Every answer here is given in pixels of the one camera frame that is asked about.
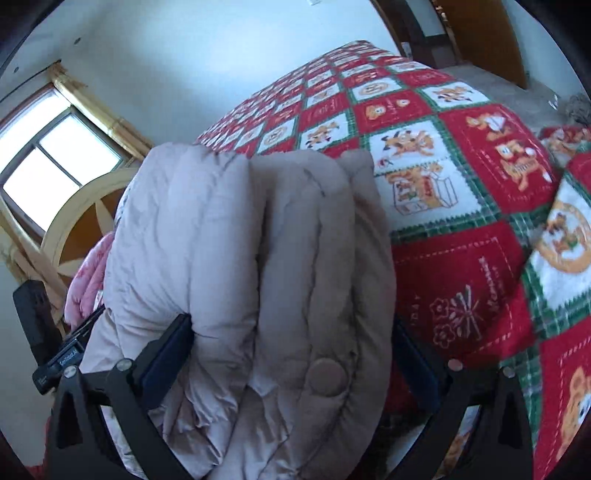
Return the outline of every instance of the window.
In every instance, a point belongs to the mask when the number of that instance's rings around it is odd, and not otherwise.
[[[0,129],[0,193],[43,236],[80,187],[127,160],[123,149],[46,87]]]

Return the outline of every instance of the christmas pattern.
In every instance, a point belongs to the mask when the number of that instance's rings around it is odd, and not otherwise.
[[[587,129],[545,129],[540,141],[471,85],[356,41],[254,94],[197,141],[249,157],[368,150],[398,315],[446,359],[515,369],[535,478],[551,472],[591,408]],[[387,411],[404,413],[405,391],[394,371]]]

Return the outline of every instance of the curtain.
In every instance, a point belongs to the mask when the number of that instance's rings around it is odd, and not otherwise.
[[[154,146],[143,137],[127,120],[116,116],[89,91],[88,85],[72,78],[60,64],[54,63],[47,70],[56,89],[82,112],[91,122],[111,137],[133,158],[143,160]]]
[[[41,280],[45,284],[51,303],[52,314],[57,322],[61,319],[66,302],[67,287],[57,270],[39,246],[25,230],[0,197],[0,258],[17,282]]]

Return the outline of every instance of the wooden door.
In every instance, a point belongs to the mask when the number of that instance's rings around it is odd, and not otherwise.
[[[519,45],[501,0],[436,0],[443,8],[462,57],[527,88]]]

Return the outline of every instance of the black clamp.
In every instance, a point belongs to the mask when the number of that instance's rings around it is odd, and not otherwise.
[[[135,458],[150,480],[192,480],[148,417],[168,393],[189,357],[191,317],[179,315],[159,340],[133,361],[112,370],[82,374],[64,370],[47,439],[48,480],[137,480],[123,466],[101,406],[113,408]]]
[[[422,408],[432,413],[423,432],[387,480],[432,480],[470,406],[478,418],[447,480],[531,480],[530,424],[521,386],[508,367],[464,368],[412,339],[399,320],[392,334],[394,358]]]

